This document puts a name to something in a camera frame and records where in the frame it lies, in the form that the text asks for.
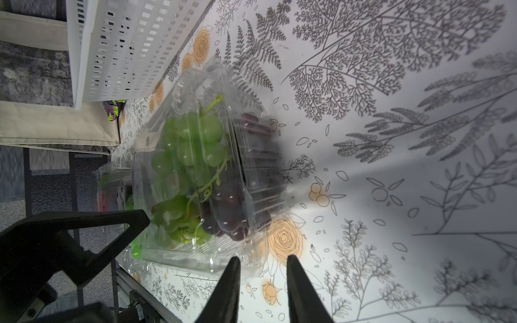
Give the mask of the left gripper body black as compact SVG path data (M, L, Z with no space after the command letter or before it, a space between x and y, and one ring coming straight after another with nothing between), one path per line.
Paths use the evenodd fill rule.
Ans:
M102 302L60 312L54 311L43 316L42 313L47 311L48 306L55 310L54 305L36 300L24 313L24 322L133 322L133 308L120 312Z

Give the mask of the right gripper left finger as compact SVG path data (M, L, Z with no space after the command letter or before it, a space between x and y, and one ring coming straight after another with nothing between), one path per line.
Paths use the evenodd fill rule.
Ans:
M241 263L238 257L232 257L226 266L212 295L201 311L196 323L238 322L240 295Z

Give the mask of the clear clamshell container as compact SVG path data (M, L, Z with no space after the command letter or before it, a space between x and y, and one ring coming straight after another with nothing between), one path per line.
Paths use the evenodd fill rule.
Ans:
M219 57L186 69L133 146L133 200L149 226L144 261L243 277L267 259L267 234L288 206L280 149L257 100Z
M95 212L133 210L133 174L112 161L92 173L92 202Z

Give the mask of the dark purple grape bunch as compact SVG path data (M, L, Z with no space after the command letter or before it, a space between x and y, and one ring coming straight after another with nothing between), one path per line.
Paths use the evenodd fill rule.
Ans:
M201 228L212 236L241 241L251 231L269 226L285 206L279 149L269 127L253 113L243 113L231 124L234 141L229 165L212 184L202 204Z

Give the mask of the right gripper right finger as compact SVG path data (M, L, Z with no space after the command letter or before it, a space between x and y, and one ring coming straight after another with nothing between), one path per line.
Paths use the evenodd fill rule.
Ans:
M290 322L333 323L297 256L289 255L286 269Z

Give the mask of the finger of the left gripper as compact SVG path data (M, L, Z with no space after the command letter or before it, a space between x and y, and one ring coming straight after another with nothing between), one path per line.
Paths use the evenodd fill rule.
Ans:
M69 231L127 224L101 251L81 247ZM112 212L47 211L24 218L1 232L1 318L29 319L57 300L49 285L64 272L83 288L150 224L143 210Z

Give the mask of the pale green grape bunch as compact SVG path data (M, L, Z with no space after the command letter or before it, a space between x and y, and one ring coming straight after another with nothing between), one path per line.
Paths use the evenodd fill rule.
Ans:
M202 204L228 166L224 96L167 98L134 145L134 203L150 225L138 238L145 258L193 252L216 236L201 228Z

